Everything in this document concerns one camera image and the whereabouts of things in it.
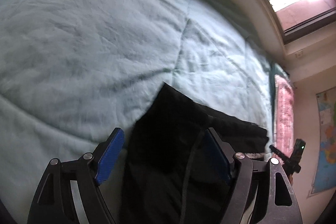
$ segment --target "pink fabric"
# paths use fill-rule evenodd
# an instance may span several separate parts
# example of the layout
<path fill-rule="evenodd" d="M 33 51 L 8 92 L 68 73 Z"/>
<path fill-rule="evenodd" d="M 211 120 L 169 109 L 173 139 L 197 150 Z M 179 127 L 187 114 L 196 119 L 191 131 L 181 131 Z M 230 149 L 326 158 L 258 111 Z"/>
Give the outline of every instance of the pink fabric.
<path fill-rule="evenodd" d="M 294 92 L 286 79 L 275 75 L 274 146 L 288 157 L 293 152 Z"/>

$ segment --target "wall outlet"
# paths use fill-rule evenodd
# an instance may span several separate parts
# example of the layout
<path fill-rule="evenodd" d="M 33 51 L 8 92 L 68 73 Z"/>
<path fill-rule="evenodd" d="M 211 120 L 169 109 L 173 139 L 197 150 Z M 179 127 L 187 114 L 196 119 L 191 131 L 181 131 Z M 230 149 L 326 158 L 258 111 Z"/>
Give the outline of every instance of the wall outlet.
<path fill-rule="evenodd" d="M 300 51 L 295 53 L 296 58 L 301 58 L 302 56 L 303 56 L 303 50 L 300 50 Z"/>

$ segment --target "black pants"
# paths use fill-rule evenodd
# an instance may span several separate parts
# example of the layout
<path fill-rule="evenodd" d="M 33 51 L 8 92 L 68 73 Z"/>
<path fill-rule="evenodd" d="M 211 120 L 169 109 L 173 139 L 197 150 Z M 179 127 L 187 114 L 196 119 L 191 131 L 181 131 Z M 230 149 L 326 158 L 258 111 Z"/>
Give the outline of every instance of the black pants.
<path fill-rule="evenodd" d="M 263 153 L 267 131 L 199 105 L 165 84 L 133 130 L 120 223 L 215 223 L 229 190 L 204 153 L 212 127 L 236 152 Z"/>

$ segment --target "silver bolt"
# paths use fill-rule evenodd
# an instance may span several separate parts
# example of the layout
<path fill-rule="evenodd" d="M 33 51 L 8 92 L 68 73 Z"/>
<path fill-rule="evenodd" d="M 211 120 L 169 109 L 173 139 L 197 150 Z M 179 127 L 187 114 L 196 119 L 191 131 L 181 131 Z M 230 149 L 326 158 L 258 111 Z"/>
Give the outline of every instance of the silver bolt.
<path fill-rule="evenodd" d="M 279 160 L 277 158 L 271 158 L 271 163 L 276 165 L 279 163 Z"/>
<path fill-rule="evenodd" d="M 51 165 L 56 165 L 58 163 L 58 159 L 52 159 L 51 161 L 50 161 L 50 164 Z"/>
<path fill-rule="evenodd" d="M 245 155 L 241 152 L 238 152 L 236 153 L 236 158 L 242 160 L 243 158 L 245 158 Z"/>
<path fill-rule="evenodd" d="M 91 154 L 91 153 L 85 153 L 84 156 L 83 156 L 83 158 L 84 158 L 85 160 L 92 159 L 92 154 Z"/>

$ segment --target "bed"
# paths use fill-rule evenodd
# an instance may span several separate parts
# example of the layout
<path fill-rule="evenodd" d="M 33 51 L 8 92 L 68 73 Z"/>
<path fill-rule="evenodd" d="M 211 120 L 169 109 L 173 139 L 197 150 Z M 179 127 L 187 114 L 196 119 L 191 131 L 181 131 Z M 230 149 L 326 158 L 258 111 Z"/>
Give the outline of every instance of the bed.
<path fill-rule="evenodd" d="M 0 49 L 0 198 L 19 224 L 50 159 L 77 159 L 120 127 L 101 187 L 117 218 L 127 140 L 163 82 L 265 128 L 270 156 L 270 58 L 230 0 L 0 0 Z"/>

